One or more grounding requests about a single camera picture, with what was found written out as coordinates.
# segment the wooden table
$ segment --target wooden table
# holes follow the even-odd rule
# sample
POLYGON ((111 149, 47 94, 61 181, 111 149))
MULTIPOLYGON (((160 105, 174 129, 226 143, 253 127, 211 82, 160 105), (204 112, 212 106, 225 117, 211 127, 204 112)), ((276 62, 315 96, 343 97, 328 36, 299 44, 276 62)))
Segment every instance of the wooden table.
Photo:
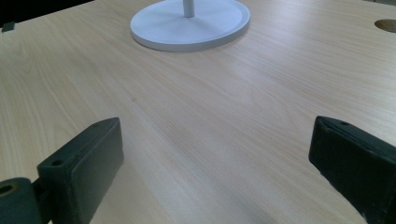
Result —
POLYGON ((125 163, 92 223, 364 223, 308 161, 315 117, 396 145, 396 7, 241 0, 250 28, 192 53, 146 49, 149 1, 95 0, 0 34, 0 179, 120 117, 125 163))

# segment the screw hole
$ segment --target screw hole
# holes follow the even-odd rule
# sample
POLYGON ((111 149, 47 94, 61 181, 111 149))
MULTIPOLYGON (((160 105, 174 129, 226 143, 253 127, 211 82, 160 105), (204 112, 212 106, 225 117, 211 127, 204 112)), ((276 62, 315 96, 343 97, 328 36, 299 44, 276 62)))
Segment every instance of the screw hole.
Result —
POLYGON ((5 185, 3 187, 0 187, 0 196, 9 194, 14 187, 12 185, 5 185))
POLYGON ((61 161, 61 160, 57 160, 57 161, 53 161, 53 162, 51 163, 51 165, 52 165, 52 166, 59 166, 59 165, 62 165, 62 163, 64 163, 64 162, 61 161))

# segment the table surface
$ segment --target table surface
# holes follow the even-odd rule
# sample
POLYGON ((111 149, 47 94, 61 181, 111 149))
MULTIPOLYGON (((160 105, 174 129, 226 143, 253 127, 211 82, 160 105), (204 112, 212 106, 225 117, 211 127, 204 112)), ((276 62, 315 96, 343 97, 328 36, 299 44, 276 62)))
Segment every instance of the table surface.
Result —
POLYGON ((92 223, 364 223, 308 161, 316 116, 396 145, 396 7, 241 0, 247 33, 191 53, 129 29, 155 3, 95 0, 0 34, 0 179, 119 117, 125 163, 92 223))

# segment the white round base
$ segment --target white round base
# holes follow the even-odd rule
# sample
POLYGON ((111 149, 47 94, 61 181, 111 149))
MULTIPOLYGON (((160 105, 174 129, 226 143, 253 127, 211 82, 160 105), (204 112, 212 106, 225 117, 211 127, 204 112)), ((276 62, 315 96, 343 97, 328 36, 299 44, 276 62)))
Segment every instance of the white round base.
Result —
POLYGON ((250 12, 235 0, 195 0, 195 17, 184 17, 182 0, 165 0, 131 20, 134 39, 164 51, 196 51, 229 43, 248 29, 250 12))

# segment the white pole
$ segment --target white pole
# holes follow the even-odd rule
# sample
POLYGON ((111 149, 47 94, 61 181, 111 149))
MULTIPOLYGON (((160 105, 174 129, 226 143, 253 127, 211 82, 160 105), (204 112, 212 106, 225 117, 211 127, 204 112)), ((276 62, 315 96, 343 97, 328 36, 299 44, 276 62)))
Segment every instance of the white pole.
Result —
POLYGON ((192 18, 195 16, 194 0, 183 0, 184 17, 192 18))

